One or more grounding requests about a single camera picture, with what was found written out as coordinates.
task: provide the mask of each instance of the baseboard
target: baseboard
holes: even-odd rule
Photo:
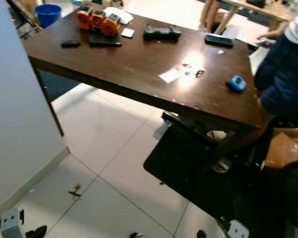
[[[50,163],[48,163],[43,169],[41,169],[34,177],[32,177],[21,188],[19,188],[10,198],[4,201],[0,206],[0,217],[4,211],[13,207],[31,189],[32,186],[39,183],[69,154],[70,150],[68,149],[68,147],[66,147]]]

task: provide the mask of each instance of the blue tape measure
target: blue tape measure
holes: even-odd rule
[[[236,92],[243,92],[246,88],[246,82],[245,80],[238,75],[234,75],[234,77],[231,80],[228,80],[226,82],[226,85],[230,87],[233,91]]]

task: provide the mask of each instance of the white tiled floor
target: white tiled floor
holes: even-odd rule
[[[64,8],[64,15],[73,8],[69,0],[53,2]],[[195,0],[125,3],[132,13],[192,29],[197,29],[203,7]],[[250,41],[267,30],[241,16],[234,21]],[[208,238],[223,237],[212,217],[143,169],[167,129],[161,109],[84,84],[59,97],[53,107],[72,155],[18,202],[25,209],[25,231],[46,224],[48,238],[127,238],[132,232],[194,238],[200,229]],[[74,202],[68,191],[77,183],[82,197]]]

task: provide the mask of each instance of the black gamepad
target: black gamepad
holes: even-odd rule
[[[146,41],[152,40],[168,40],[177,41],[181,36],[175,25],[169,26],[168,28],[155,28],[147,24],[144,31],[144,39]]]

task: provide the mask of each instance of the tabletop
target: tabletop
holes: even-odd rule
[[[88,3],[94,9],[98,4]],[[24,42],[34,67],[116,93],[192,119],[220,121],[228,126],[261,127],[247,44],[234,40],[232,49],[208,46],[204,33],[179,27],[177,43],[146,42],[147,23],[169,25],[133,15],[127,26],[132,39],[121,38],[121,47],[90,47],[89,33],[78,28],[75,12]],[[78,48],[63,49],[62,40],[80,40]],[[202,64],[205,73],[194,80],[166,83],[158,75],[175,65]],[[247,82],[244,92],[232,92],[225,82],[235,74]]]
[[[227,3],[241,6],[247,9],[254,10],[261,14],[276,18],[283,21],[291,21],[294,17],[285,5],[282,5],[282,1],[267,0],[264,8],[257,7],[255,5],[247,3],[246,0],[223,0]]]

